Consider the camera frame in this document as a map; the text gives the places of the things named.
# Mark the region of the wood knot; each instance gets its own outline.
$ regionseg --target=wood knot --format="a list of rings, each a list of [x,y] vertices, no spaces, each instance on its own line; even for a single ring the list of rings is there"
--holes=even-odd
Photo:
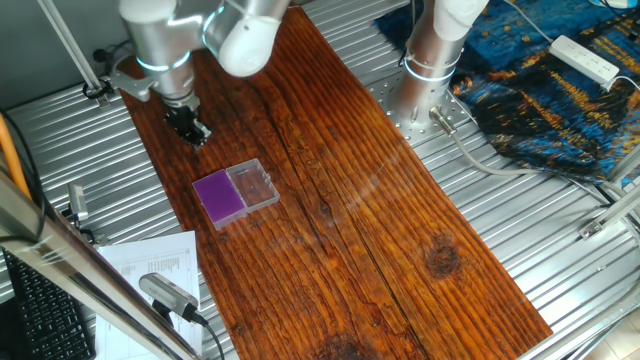
[[[329,339],[313,357],[314,360],[367,360],[350,337],[335,336]]]
[[[456,250],[448,245],[431,250],[427,260],[427,268],[437,279],[449,276],[458,268],[460,257]]]
[[[320,203],[320,214],[323,216],[331,216],[331,207],[327,203]]]

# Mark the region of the paper sheet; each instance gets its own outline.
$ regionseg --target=paper sheet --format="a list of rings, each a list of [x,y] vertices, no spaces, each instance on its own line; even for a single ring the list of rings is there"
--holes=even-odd
[[[196,238],[193,231],[155,239],[100,248],[100,254],[151,304],[153,299],[140,290],[143,275],[157,272],[200,299]],[[189,323],[174,313],[171,321],[178,333],[202,354],[202,326]],[[156,360],[129,336],[100,316],[96,317],[97,360]]]

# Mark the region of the wooden table surface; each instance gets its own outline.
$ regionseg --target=wooden table surface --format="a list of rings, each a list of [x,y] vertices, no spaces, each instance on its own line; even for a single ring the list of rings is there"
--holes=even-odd
[[[241,359],[514,359],[551,334],[301,9],[258,75],[193,62],[200,151],[124,98]],[[280,202],[218,232],[192,183],[253,158]]]

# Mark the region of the purple eraser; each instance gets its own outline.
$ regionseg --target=purple eraser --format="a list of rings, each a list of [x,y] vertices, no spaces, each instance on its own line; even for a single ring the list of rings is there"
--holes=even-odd
[[[193,188],[217,230],[246,215],[244,202],[225,170],[194,182]]]

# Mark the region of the white power strip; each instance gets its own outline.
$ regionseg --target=white power strip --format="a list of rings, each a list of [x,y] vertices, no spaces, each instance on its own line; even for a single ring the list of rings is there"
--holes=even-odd
[[[610,82],[620,71],[610,62],[564,35],[560,35],[551,44],[549,52],[605,88],[611,87]]]

